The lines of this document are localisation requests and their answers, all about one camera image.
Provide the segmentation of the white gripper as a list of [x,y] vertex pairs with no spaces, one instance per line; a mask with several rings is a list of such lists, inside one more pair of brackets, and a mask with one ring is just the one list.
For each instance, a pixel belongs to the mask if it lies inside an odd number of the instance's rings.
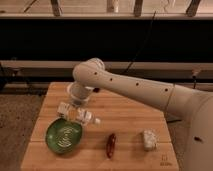
[[67,86],[67,93],[73,106],[84,106],[89,101],[89,96],[93,90],[93,87],[86,87],[78,82],[70,83]]

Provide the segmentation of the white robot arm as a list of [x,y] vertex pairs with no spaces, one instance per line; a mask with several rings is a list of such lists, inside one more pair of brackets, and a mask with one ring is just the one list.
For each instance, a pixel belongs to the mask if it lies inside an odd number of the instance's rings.
[[74,82],[67,91],[74,106],[83,106],[93,89],[100,88],[188,122],[183,171],[213,171],[213,92],[113,74],[105,70],[105,64],[99,58],[77,64],[72,76]]

